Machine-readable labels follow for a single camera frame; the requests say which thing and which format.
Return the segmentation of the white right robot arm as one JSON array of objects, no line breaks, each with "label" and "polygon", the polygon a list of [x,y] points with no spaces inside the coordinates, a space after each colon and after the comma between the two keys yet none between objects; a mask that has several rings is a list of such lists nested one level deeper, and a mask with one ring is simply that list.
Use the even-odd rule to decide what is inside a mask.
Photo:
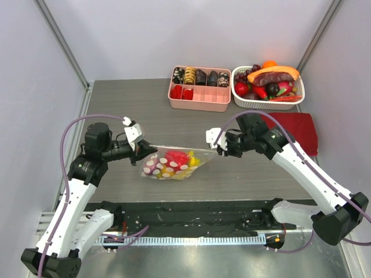
[{"label": "white right robot arm", "polygon": [[315,205],[291,203],[274,199],[262,213],[264,226],[270,229],[280,224],[293,224],[312,229],[332,246],[347,236],[362,220],[370,220],[366,209],[368,198],[352,193],[326,174],[283,127],[262,111],[244,111],[232,117],[239,129],[227,131],[212,128],[206,131],[206,142],[220,156],[240,158],[255,151],[286,170],[313,198]]}]

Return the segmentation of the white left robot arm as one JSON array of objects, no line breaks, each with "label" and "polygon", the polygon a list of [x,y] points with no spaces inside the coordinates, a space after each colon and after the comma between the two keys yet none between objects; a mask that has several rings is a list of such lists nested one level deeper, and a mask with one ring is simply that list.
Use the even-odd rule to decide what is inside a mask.
[{"label": "white left robot arm", "polygon": [[27,248],[22,263],[37,277],[77,277],[86,253],[106,230],[123,225],[120,205],[102,202],[83,227],[79,220],[108,163],[129,159],[132,165],[156,149],[144,140],[138,123],[124,118],[124,140],[113,140],[105,123],[91,124],[80,154],[70,164],[63,197],[54,216],[35,248]]}]

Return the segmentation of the orange fruit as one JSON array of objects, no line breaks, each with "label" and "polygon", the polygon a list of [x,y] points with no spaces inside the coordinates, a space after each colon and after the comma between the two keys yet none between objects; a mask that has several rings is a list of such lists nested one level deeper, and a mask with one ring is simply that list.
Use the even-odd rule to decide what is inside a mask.
[{"label": "orange fruit", "polygon": [[156,169],[153,172],[153,175],[158,179],[169,179],[172,178],[176,172],[171,167],[164,167],[162,169]]}]

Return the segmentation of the yellow banana bunch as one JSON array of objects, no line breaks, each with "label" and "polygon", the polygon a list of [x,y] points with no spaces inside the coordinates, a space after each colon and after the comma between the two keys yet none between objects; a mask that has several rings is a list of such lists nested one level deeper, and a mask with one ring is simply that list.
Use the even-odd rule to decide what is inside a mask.
[{"label": "yellow banana bunch", "polygon": [[199,167],[199,165],[201,164],[201,161],[200,161],[200,158],[195,156],[195,152],[194,151],[189,151],[189,153],[187,155],[188,155],[188,158],[189,158],[189,160],[188,160],[189,168]]}]

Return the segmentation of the purple red onion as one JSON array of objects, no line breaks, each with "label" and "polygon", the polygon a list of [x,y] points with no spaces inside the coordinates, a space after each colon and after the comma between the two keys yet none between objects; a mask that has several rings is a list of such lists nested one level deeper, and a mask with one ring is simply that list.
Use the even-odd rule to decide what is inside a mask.
[{"label": "purple red onion", "polygon": [[159,163],[158,158],[150,158],[144,163],[143,172],[145,175],[151,175],[156,169]]}]

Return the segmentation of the clear polka dot zip bag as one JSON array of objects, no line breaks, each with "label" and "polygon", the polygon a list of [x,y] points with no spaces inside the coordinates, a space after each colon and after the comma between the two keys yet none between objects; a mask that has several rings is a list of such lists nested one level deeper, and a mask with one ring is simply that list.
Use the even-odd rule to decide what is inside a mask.
[{"label": "clear polka dot zip bag", "polygon": [[215,150],[155,145],[140,168],[142,177],[153,180],[184,180],[217,156]]}]

